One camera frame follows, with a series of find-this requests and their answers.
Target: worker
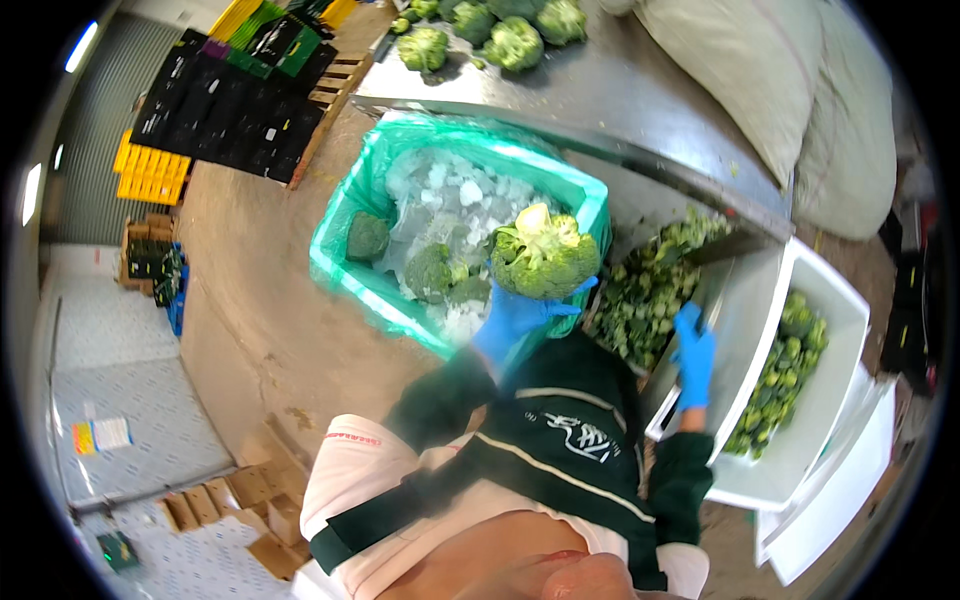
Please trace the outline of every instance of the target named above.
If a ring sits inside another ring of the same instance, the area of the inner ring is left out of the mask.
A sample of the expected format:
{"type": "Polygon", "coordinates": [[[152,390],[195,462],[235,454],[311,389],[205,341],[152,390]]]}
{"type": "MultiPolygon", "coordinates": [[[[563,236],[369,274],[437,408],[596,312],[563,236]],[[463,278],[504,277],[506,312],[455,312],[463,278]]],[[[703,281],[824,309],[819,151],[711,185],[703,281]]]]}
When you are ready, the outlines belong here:
{"type": "Polygon", "coordinates": [[[580,309],[496,284],[492,297],[469,346],[384,421],[330,424],[300,516],[316,561],[354,600],[698,597],[714,352],[700,309],[674,319],[680,430],[660,444],[644,500],[636,376],[579,329],[504,373],[524,334],[580,309]]]}

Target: hand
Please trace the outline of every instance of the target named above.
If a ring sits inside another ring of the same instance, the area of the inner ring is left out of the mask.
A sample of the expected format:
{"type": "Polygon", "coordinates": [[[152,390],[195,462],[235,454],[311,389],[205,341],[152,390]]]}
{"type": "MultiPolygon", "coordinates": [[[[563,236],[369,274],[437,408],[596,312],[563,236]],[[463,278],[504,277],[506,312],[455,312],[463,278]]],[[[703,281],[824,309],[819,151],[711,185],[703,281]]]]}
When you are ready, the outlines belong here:
{"type": "Polygon", "coordinates": [[[680,367],[681,391],[677,400],[677,410],[680,412],[707,408],[709,404],[707,389],[713,373],[716,340],[705,327],[703,331],[696,330],[698,319],[700,307],[693,302],[684,304],[673,318],[673,326],[680,336],[680,349],[673,353],[670,362],[680,367]]]}
{"type": "MultiPolygon", "coordinates": [[[[573,291],[575,296],[597,284],[590,276],[573,291]]],[[[519,294],[511,294],[496,281],[493,286],[493,306],[487,322],[473,336],[472,344],[486,358],[491,367],[500,369],[510,348],[528,331],[549,321],[550,317],[579,315],[580,307],[563,304],[562,300],[533,300],[519,294]]]]}

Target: green jacket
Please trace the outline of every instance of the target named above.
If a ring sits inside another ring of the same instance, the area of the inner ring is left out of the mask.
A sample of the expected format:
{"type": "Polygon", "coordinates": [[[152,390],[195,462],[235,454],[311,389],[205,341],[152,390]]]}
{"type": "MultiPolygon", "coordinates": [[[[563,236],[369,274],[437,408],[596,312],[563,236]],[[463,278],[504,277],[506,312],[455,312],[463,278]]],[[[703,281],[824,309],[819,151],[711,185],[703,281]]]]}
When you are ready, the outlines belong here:
{"type": "Polygon", "coordinates": [[[698,513],[712,474],[713,438],[679,433],[657,449],[648,497],[637,495],[636,378],[613,355],[575,331],[543,344],[500,386],[469,349],[404,390],[384,420],[418,454],[463,435],[470,415],[487,415],[457,457],[328,520],[311,541],[327,572],[420,516],[442,511],[477,478],[626,539],[634,587],[666,590],[656,548],[697,544],[698,513]]]}

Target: teal plastic bin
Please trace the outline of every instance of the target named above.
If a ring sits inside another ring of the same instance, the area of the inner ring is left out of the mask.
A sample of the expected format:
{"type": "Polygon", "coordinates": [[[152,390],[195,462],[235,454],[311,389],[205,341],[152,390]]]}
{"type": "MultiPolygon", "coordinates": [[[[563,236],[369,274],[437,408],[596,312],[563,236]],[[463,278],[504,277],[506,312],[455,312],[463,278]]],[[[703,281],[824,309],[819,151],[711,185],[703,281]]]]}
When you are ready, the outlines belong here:
{"type": "MultiPolygon", "coordinates": [[[[566,206],[580,231],[596,239],[602,253],[611,242],[607,185],[560,159],[559,153],[533,135],[496,121],[390,112],[364,138],[360,157],[330,197],[324,218],[310,242],[310,276],[319,285],[355,296],[366,307],[367,321],[391,336],[406,335],[444,360],[457,350],[440,334],[423,307],[404,298],[392,276],[346,260],[347,231],[353,214],[366,211],[396,222],[394,200],[386,190],[386,173],[401,153],[415,148],[442,148],[491,166],[497,173],[529,181],[566,206]]],[[[588,293],[569,302],[585,308],[588,293]]],[[[545,338],[561,338],[576,317],[555,318],[513,348],[508,365],[529,355],[545,338]]]]}

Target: white sack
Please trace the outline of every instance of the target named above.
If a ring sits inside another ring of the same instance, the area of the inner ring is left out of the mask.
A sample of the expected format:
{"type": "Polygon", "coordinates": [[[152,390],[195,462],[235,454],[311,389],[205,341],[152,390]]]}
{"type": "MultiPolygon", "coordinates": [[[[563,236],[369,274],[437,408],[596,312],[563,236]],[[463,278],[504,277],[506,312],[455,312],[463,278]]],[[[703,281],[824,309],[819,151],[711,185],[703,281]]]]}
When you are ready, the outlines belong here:
{"type": "Polygon", "coordinates": [[[819,5],[824,59],[797,164],[793,216],[865,240],[883,225],[897,185],[890,72],[852,16],[819,5]]]}
{"type": "MultiPolygon", "coordinates": [[[[816,0],[639,0],[653,39],[740,127],[789,185],[813,105],[822,34],[816,0]]],[[[603,0],[619,13],[627,0],[603,0]]]]}

